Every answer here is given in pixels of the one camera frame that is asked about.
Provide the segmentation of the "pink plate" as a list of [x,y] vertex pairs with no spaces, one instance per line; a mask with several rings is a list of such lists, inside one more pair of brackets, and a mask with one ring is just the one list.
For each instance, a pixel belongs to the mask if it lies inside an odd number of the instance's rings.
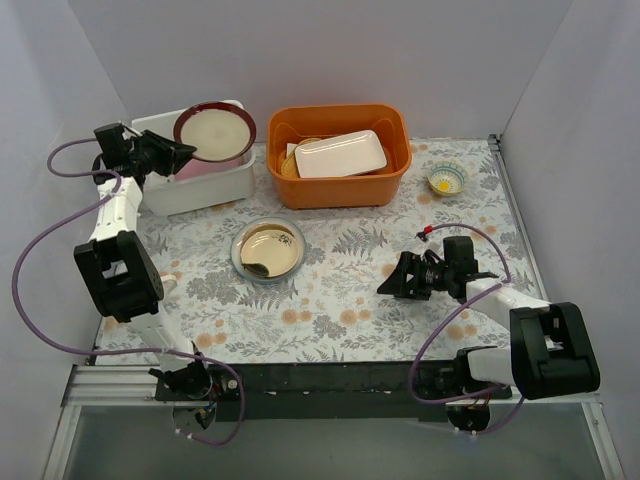
[[174,175],[176,181],[188,180],[211,173],[220,173],[234,169],[244,164],[244,158],[238,157],[225,162],[205,162],[191,159],[178,173]]

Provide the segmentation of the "dark red rimmed plate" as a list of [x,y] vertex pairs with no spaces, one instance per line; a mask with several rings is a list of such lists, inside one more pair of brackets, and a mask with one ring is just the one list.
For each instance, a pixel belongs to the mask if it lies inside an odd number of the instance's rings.
[[206,163],[236,161],[250,150],[256,135],[252,116],[228,102],[189,107],[173,126],[175,141],[193,147],[192,158]]

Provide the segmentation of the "cream plate with black mark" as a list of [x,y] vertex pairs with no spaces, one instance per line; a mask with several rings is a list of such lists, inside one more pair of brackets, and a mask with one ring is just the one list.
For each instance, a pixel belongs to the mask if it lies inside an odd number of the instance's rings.
[[279,225],[260,226],[250,231],[240,247],[243,269],[262,279],[288,274],[301,256],[300,242],[290,230]]

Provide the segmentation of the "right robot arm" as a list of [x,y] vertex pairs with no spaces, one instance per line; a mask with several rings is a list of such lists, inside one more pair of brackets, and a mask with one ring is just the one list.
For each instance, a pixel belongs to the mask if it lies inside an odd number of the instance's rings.
[[380,295],[428,300],[445,292],[461,309],[475,310],[509,332],[506,347],[470,347],[452,361],[452,386],[423,404],[466,400],[515,387],[528,400],[596,391],[600,370],[579,307],[525,295],[482,272],[468,236],[447,237],[444,253],[404,252],[378,287]]

